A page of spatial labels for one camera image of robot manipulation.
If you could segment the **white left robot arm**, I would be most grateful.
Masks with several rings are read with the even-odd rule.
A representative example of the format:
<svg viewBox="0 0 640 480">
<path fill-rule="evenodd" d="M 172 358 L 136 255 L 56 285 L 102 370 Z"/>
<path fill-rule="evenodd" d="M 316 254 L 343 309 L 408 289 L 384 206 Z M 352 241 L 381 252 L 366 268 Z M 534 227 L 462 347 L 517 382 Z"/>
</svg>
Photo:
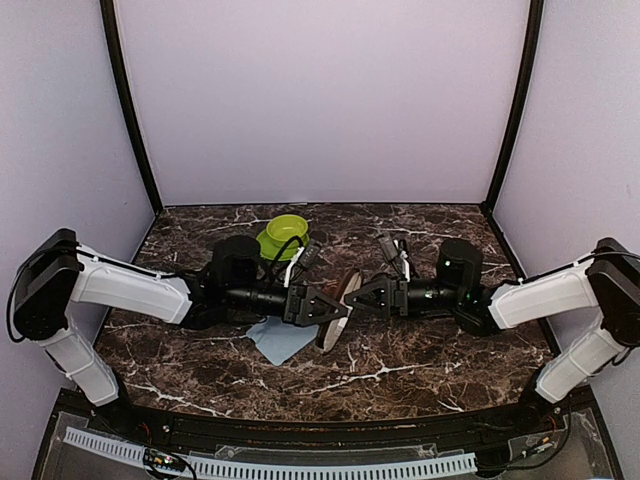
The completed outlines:
<svg viewBox="0 0 640 480">
<path fill-rule="evenodd" d="M 257 239 L 236 235 L 215 243 L 199 270 L 149 270 L 102 255 L 81 244 L 74 231 L 52 234 L 19 267 L 6 307 L 15 343 L 41 346 L 120 436 L 141 427 L 125 388 L 67 310 L 90 303 L 131 311 L 182 329 L 206 329 L 228 310 L 275 316 L 295 327 L 338 321 L 347 308 L 304 283 L 278 282 Z"/>
</svg>

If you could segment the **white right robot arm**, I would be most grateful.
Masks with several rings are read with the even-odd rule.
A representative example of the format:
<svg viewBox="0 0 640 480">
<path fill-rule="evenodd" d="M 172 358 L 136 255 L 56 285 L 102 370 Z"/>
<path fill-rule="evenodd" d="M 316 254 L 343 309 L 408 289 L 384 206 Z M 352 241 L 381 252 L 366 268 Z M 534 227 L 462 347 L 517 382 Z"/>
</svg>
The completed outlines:
<svg viewBox="0 0 640 480">
<path fill-rule="evenodd" d="M 349 306 L 379 317 L 448 314 L 463 331 L 486 337 L 559 313 L 597 309 L 594 322 L 532 376 L 511 410 L 510 424 L 521 434 L 534 432 L 552 405 L 639 346 L 639 257 L 613 238 L 599 240 L 569 264 L 496 287 L 482 285 L 483 254 L 467 240 L 440 245 L 432 278 L 416 277 L 408 254 L 390 237 L 379 243 L 397 275 L 379 274 L 345 297 Z"/>
</svg>

